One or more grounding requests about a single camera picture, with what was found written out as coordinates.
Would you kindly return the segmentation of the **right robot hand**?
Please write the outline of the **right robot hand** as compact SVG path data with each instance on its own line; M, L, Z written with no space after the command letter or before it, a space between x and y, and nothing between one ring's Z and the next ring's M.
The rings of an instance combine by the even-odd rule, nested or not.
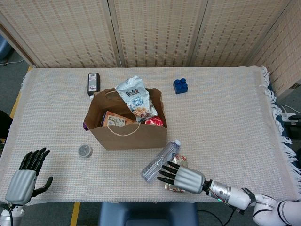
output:
M206 178L201 172L180 166L171 161L168 161L167 164L168 166L162 165L161 168L163 170L159 170L159 174L163 175L163 177L158 176L158 180L192 194L202 193Z

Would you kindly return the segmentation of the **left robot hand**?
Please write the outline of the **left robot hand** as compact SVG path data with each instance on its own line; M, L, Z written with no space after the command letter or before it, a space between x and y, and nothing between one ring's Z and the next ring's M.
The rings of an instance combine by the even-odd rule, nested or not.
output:
M52 184L50 176L43 187L35 188L37 177L46 156L50 153L45 147L30 151L21 161L19 169L14 173L9 184L5 200L11 205L25 205L32 197L46 192Z

